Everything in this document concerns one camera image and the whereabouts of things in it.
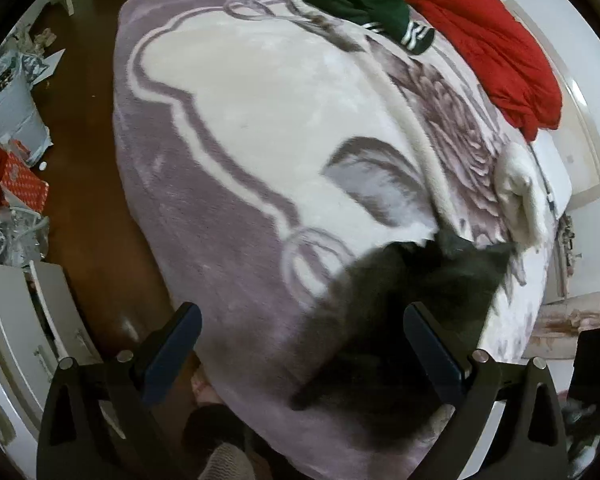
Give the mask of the black leather jacket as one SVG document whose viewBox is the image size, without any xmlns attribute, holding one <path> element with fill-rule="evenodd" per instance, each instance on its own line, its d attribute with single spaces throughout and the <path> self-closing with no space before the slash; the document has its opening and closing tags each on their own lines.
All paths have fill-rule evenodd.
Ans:
<svg viewBox="0 0 600 480">
<path fill-rule="evenodd" d="M 393 242 L 372 252 L 338 296 L 346 330 L 292 395 L 291 408 L 333 408 L 380 448 L 411 437 L 443 404 L 462 400 L 467 372 L 418 310 L 457 349 L 474 350 L 514 252 L 507 242 L 477 247 L 448 229 L 422 245 Z"/>
</svg>

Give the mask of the folded white garment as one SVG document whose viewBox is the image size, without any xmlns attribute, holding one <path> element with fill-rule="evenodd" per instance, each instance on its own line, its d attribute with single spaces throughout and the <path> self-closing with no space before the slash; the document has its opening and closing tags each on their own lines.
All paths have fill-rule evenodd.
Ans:
<svg viewBox="0 0 600 480">
<path fill-rule="evenodd" d="M 548 200 L 528 148 L 516 142 L 506 144 L 498 155 L 493 181 L 514 243 L 521 250 L 543 245 L 550 237 Z"/>
</svg>

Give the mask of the white plastic bag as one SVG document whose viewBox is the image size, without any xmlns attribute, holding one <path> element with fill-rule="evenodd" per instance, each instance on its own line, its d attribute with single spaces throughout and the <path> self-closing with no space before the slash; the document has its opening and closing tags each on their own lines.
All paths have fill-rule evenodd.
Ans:
<svg viewBox="0 0 600 480">
<path fill-rule="evenodd" d="M 0 56 L 0 144 L 17 150 L 28 167 L 53 145 L 32 98 L 22 55 L 14 50 Z"/>
</svg>

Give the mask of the floral purple bed blanket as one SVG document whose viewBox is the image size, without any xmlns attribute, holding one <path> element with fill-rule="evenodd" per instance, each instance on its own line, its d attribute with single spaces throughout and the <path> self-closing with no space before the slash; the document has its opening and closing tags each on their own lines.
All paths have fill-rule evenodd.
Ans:
<svg viewBox="0 0 600 480">
<path fill-rule="evenodd" d="M 556 223 L 530 148 L 445 39 L 419 56 L 302 0 L 128 0 L 126 200 L 227 407 L 312 479 L 405 479 L 452 411 L 398 339 L 422 302 L 515 362 Z"/>
</svg>

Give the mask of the pink floral curtain left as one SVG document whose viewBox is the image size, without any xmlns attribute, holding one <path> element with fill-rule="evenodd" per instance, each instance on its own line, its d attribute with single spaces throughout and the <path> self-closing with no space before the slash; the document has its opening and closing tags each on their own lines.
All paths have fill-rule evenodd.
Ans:
<svg viewBox="0 0 600 480">
<path fill-rule="evenodd" d="M 572 360 L 578 338 L 586 330 L 600 328 L 600 304 L 582 304 L 573 299 L 561 304 L 546 304 L 539 310 L 527 348 L 522 355 L 531 359 Z"/>
</svg>

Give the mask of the red duvet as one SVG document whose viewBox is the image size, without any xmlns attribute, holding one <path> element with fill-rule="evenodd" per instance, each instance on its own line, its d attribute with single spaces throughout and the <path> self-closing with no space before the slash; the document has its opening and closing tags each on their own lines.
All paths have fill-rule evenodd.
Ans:
<svg viewBox="0 0 600 480">
<path fill-rule="evenodd" d="M 501 0 L 405 0 L 474 71 L 509 125 L 532 142 L 562 119 L 562 90 L 542 48 Z"/>
</svg>

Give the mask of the beige bed headboard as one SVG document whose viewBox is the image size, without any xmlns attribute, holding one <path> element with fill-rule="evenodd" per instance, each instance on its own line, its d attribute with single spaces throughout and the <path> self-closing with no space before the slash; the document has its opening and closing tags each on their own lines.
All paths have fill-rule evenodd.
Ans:
<svg viewBox="0 0 600 480">
<path fill-rule="evenodd" d="M 559 126 L 541 129 L 532 152 L 556 207 L 582 208 L 600 199 L 600 134 L 580 86 L 540 26 L 515 0 L 505 6 L 540 45 L 562 92 Z"/>
</svg>

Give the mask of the white drawer unit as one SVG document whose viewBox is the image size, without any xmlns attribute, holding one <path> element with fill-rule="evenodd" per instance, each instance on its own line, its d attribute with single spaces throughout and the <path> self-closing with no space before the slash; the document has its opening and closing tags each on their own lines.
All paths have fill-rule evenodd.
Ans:
<svg viewBox="0 0 600 480">
<path fill-rule="evenodd" d="M 100 361 L 62 267 L 0 264 L 0 443 L 30 477 L 50 384 L 66 356 Z"/>
</svg>

